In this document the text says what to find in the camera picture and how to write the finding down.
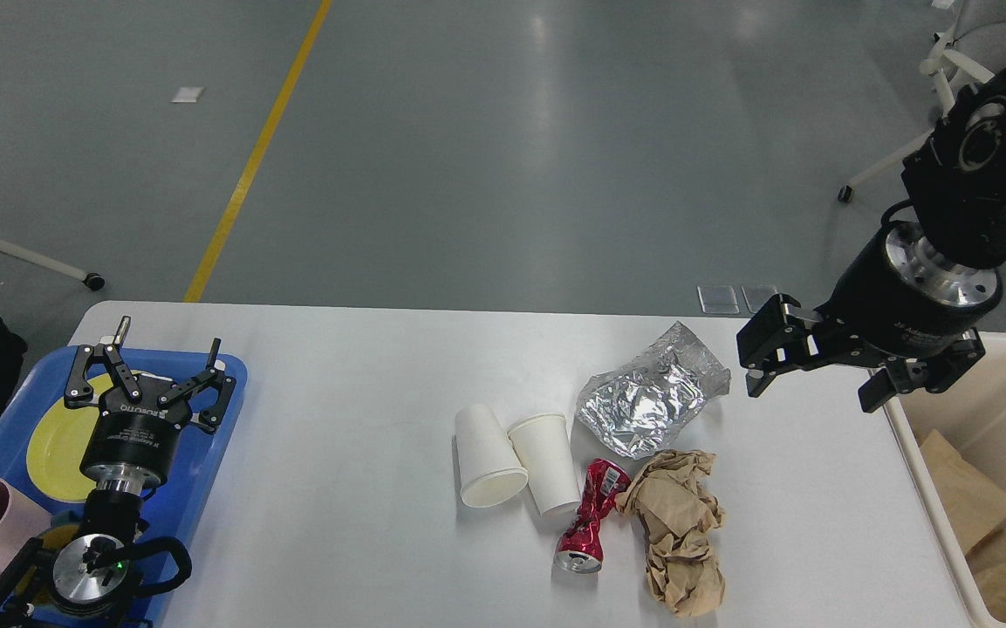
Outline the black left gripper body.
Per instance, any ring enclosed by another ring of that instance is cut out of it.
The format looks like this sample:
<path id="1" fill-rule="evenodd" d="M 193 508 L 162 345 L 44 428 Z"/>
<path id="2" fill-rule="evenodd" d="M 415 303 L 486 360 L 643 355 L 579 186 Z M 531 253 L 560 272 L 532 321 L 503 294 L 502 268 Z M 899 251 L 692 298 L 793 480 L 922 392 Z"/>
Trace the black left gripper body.
<path id="1" fill-rule="evenodd" d="M 107 470 L 136 468 L 143 474 L 145 488 L 160 488 L 170 477 L 184 425 L 183 402 L 170 409 L 128 403 L 116 403 L 114 408 L 99 406 L 79 472 L 97 482 Z"/>

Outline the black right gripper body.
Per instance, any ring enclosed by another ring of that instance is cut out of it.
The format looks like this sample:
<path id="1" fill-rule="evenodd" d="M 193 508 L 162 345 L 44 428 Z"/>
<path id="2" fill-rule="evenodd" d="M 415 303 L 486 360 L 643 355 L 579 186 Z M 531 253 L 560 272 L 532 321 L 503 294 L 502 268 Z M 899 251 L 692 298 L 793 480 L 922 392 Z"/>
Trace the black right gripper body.
<path id="1" fill-rule="evenodd" d="M 917 222 L 889 222 L 817 311 L 882 352 L 928 358 L 977 325 L 1002 297 L 997 270 L 950 261 Z"/>

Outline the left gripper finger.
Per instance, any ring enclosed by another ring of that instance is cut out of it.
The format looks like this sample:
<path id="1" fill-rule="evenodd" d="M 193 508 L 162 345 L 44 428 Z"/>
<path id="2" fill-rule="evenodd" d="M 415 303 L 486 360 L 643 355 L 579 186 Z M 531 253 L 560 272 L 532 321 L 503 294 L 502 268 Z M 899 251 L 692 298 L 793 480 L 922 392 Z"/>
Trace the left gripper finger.
<path id="1" fill-rule="evenodd" d="M 122 346 L 131 324 L 131 317 L 123 317 L 111 342 L 76 347 L 65 386 L 66 408 L 79 409 L 99 404 L 94 398 L 94 389 L 87 383 L 88 370 L 95 365 L 103 366 L 113 386 L 117 386 L 131 401 L 142 401 L 143 394 L 139 383 L 131 367 L 122 358 Z"/>
<path id="2" fill-rule="evenodd" d="M 157 409 L 165 411 L 165 420 L 175 428 L 192 425 L 206 434 L 215 434 L 222 424 L 232 396 L 236 390 L 236 378 L 228 374 L 226 366 L 216 365 L 221 346 L 220 338 L 213 338 L 208 360 L 202 370 L 190 380 L 171 386 L 157 397 Z M 198 394 L 212 389 L 216 391 L 216 402 L 207 409 L 196 413 L 178 410 L 181 403 L 189 402 Z"/>

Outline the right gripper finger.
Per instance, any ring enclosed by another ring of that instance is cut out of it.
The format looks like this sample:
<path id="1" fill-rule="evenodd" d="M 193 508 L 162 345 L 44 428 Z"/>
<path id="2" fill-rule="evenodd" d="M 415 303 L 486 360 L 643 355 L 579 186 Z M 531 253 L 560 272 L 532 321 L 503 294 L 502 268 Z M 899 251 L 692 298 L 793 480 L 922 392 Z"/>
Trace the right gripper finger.
<path id="1" fill-rule="evenodd" d="M 739 365 L 751 398 L 779 375 L 828 365 L 870 366 L 870 349 L 850 327 L 794 297 L 775 294 L 736 334 Z"/>
<path id="2" fill-rule="evenodd" d="M 928 358 L 902 358 L 866 346 L 860 353 L 863 367 L 871 370 L 858 389 L 860 406 L 873 413 L 890 399 L 924 390 L 946 392 L 986 355 L 980 332 L 968 330 L 941 352 Z"/>

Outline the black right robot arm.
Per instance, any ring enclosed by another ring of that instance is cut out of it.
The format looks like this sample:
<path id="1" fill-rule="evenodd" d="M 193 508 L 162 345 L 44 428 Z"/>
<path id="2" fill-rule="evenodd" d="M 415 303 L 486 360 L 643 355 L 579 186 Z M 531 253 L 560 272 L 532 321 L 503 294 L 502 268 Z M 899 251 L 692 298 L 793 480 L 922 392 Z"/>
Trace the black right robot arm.
<path id="1" fill-rule="evenodd" d="M 1001 302 L 1006 262 L 1006 67 L 964 86 L 902 166 L 907 198 L 827 301 L 775 294 L 738 331 L 751 398 L 789 372 L 865 367 L 870 413 L 897 394 L 947 391 L 985 357 L 976 326 Z"/>

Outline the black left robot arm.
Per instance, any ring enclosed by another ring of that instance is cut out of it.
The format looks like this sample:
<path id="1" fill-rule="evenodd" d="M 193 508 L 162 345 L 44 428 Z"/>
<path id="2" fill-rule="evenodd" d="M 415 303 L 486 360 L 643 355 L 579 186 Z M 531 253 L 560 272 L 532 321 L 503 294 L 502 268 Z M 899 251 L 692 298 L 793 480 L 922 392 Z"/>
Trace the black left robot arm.
<path id="1" fill-rule="evenodd" d="M 0 419 L 0 627 L 152 627 L 243 404 L 246 365 L 127 349 L 131 318 L 43 358 Z"/>

